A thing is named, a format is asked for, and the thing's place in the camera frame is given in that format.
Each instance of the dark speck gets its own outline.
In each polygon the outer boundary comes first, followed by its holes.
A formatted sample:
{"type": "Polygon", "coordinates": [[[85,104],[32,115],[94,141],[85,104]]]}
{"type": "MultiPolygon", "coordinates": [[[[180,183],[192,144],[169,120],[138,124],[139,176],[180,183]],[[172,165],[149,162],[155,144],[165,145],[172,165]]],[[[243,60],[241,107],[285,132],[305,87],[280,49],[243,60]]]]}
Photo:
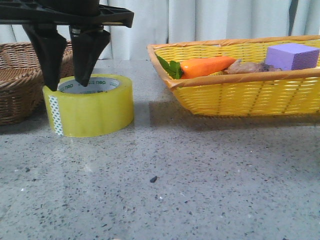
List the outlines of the dark speck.
{"type": "Polygon", "coordinates": [[[150,179],[150,183],[154,183],[155,181],[157,181],[158,177],[154,176],[153,178],[150,179]]]}

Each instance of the orange carrot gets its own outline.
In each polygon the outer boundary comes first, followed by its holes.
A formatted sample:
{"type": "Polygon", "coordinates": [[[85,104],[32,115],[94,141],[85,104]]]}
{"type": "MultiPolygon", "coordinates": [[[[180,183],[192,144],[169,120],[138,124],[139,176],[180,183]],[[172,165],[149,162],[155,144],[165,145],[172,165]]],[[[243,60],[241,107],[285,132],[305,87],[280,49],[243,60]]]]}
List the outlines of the orange carrot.
{"type": "Polygon", "coordinates": [[[193,58],[180,62],[181,70],[183,71],[183,79],[192,79],[201,76],[219,72],[228,68],[236,61],[230,56],[217,56],[209,58],[193,58]]]}

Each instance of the purple foam cube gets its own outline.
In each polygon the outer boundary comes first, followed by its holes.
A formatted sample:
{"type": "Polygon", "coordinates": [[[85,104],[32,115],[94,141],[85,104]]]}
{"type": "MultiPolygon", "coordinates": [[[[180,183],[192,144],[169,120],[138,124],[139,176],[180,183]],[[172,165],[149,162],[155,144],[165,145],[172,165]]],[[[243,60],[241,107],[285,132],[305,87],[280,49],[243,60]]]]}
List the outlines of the purple foam cube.
{"type": "Polygon", "coordinates": [[[320,49],[297,43],[268,47],[265,63],[277,69],[300,70],[317,66],[320,49]]]}

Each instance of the curtain fold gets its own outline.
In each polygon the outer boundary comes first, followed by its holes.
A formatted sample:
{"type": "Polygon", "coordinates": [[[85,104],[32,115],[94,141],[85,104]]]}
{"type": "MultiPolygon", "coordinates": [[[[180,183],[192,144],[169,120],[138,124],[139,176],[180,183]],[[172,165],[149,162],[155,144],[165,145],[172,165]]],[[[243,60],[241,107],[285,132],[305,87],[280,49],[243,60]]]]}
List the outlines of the curtain fold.
{"type": "MultiPolygon", "coordinates": [[[[148,59],[148,44],[314,35],[320,0],[101,0],[134,12],[132,28],[106,26],[101,59],[148,59]]],[[[58,32],[70,39],[69,27],[58,32]]],[[[0,43],[29,41],[21,25],[0,25],[0,43]]]]}

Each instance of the brown toy item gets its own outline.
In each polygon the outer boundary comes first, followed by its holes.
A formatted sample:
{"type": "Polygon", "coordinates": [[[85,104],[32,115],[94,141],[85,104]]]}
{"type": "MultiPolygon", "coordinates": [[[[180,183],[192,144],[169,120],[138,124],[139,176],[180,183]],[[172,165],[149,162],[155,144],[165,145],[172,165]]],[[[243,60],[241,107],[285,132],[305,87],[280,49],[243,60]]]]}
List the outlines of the brown toy item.
{"type": "Polygon", "coordinates": [[[274,68],[273,65],[257,62],[241,62],[238,59],[231,64],[224,73],[226,74],[249,74],[249,73],[260,73],[260,72],[278,72],[280,68],[274,68]]]}

